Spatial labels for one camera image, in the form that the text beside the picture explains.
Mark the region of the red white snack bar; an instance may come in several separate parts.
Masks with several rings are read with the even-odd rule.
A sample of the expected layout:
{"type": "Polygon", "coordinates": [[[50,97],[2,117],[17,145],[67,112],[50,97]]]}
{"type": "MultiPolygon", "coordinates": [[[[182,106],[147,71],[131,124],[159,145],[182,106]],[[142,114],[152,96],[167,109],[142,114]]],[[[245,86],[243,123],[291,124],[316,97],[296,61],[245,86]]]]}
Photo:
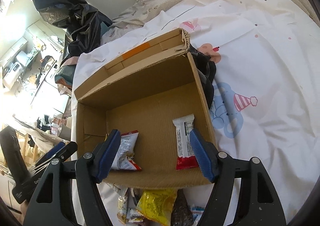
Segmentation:
{"type": "Polygon", "coordinates": [[[187,115],[174,119],[177,140],[177,163],[176,170],[192,169],[198,167],[191,143],[190,132],[194,128],[194,115],[187,115]]]}

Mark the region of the white printed bed sheet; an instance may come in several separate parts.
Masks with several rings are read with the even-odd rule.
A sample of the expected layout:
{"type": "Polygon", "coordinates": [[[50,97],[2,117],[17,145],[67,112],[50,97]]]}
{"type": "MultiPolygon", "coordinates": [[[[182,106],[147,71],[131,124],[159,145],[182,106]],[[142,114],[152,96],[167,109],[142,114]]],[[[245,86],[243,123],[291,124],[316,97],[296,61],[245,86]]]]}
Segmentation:
{"type": "Polygon", "coordinates": [[[319,26],[292,0],[183,0],[79,59],[73,84],[175,28],[217,55],[210,109],[221,150],[258,156],[290,222],[319,178],[319,26]]]}

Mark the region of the red white snack packet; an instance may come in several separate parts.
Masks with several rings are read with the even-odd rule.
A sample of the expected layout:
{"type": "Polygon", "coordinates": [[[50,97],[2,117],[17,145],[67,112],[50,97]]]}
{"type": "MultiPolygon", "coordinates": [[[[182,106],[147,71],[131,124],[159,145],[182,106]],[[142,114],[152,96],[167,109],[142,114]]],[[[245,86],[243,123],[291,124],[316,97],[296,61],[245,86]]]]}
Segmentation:
{"type": "Polygon", "coordinates": [[[112,170],[142,170],[134,161],[134,148],[138,135],[139,132],[137,130],[121,134],[120,146],[112,163],[112,170]]]}

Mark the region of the black plastic bag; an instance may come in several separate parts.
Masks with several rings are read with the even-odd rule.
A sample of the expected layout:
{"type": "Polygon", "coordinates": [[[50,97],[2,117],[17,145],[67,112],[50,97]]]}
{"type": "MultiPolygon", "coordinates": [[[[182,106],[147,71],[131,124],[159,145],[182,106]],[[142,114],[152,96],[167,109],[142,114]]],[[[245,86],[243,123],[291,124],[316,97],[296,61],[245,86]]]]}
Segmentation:
{"type": "Polygon", "coordinates": [[[112,20],[86,0],[32,0],[42,19],[66,29],[63,62],[100,46],[101,23],[107,27],[112,20]]]}

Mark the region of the dark cloth beside box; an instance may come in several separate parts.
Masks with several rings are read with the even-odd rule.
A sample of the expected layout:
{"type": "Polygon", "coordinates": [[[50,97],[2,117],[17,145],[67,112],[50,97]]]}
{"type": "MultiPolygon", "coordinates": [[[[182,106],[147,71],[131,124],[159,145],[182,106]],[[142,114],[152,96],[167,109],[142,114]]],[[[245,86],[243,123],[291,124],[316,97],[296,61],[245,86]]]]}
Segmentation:
{"type": "Polygon", "coordinates": [[[210,109],[214,98],[213,80],[216,74],[216,65],[210,60],[209,56],[199,52],[199,50],[195,49],[192,45],[190,45],[189,52],[193,56],[208,109],[210,109]]]}

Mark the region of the grey patterned blanket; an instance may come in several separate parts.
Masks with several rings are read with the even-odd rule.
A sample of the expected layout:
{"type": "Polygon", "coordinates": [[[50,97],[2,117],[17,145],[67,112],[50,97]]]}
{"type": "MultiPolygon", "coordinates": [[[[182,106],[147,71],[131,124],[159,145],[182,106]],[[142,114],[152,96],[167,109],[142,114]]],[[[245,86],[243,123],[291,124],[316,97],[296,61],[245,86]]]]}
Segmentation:
{"type": "Polygon", "coordinates": [[[183,0],[137,0],[113,20],[108,31],[102,35],[101,44],[114,41],[126,33],[141,28],[161,11],[167,11],[183,0]]]}

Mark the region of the brown cardboard box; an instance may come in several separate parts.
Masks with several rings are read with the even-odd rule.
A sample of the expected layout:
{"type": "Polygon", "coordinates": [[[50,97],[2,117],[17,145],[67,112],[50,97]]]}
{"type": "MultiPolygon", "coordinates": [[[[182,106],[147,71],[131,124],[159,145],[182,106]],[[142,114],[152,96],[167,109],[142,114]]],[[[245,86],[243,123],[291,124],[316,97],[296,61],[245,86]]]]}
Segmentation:
{"type": "Polygon", "coordinates": [[[140,189],[208,184],[199,168],[177,170],[173,120],[194,115],[194,126],[215,142],[190,37],[175,29],[102,66],[75,89],[78,154],[92,151],[112,130],[138,131],[140,171],[112,170],[106,183],[140,189]]]}

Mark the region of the white microwave oven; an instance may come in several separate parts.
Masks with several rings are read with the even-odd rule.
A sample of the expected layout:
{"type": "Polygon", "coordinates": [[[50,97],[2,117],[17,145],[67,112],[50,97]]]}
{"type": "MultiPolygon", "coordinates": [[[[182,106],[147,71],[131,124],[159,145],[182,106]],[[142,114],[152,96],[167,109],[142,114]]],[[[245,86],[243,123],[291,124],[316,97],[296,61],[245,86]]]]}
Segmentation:
{"type": "Polygon", "coordinates": [[[19,62],[15,62],[13,66],[10,68],[10,70],[7,72],[5,77],[3,78],[3,84],[5,87],[7,87],[9,90],[13,87],[16,80],[19,78],[19,76],[23,72],[23,67],[19,62]]]}

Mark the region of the white blue chip bag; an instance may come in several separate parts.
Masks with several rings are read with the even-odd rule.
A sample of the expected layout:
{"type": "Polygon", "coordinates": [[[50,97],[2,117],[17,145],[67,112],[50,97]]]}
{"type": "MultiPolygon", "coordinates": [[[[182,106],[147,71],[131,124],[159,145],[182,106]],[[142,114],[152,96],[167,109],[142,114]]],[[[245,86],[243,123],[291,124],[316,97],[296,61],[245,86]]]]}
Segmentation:
{"type": "Polygon", "coordinates": [[[197,226],[204,212],[204,207],[196,206],[193,204],[190,206],[190,210],[193,216],[193,226],[197,226]]]}

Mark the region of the dark chocolate snack packet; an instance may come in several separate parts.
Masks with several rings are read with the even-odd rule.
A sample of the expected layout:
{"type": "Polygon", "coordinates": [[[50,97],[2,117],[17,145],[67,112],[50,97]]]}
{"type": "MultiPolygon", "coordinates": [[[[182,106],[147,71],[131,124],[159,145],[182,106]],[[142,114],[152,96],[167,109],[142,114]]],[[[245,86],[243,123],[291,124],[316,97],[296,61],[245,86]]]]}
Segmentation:
{"type": "Polygon", "coordinates": [[[171,213],[171,226],[193,225],[193,215],[188,206],[182,189],[177,191],[177,197],[171,213]]]}

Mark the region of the yellow snack bag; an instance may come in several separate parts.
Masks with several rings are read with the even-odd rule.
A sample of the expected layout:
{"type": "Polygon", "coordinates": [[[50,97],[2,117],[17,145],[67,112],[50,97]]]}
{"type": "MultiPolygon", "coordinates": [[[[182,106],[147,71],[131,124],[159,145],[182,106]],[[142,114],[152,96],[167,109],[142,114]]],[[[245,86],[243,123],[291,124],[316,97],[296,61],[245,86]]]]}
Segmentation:
{"type": "Polygon", "coordinates": [[[176,198],[176,189],[146,190],[139,199],[136,209],[153,222],[170,225],[176,198]]]}

